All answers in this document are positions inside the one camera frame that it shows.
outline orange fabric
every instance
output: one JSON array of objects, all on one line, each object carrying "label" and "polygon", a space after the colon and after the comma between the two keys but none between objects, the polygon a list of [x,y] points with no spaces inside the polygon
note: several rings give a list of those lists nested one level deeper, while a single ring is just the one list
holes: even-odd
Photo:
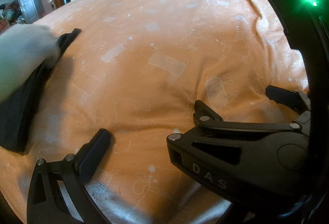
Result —
[{"label": "orange fabric", "polygon": [[99,128],[116,144],[87,189],[111,222],[215,223],[229,203],[170,163],[166,137],[194,126],[197,99],[225,121],[289,122],[265,87],[308,87],[267,0],[78,0],[37,24],[82,33],[47,83],[26,155],[0,149],[0,190],[25,223],[37,159],[61,160]]}]

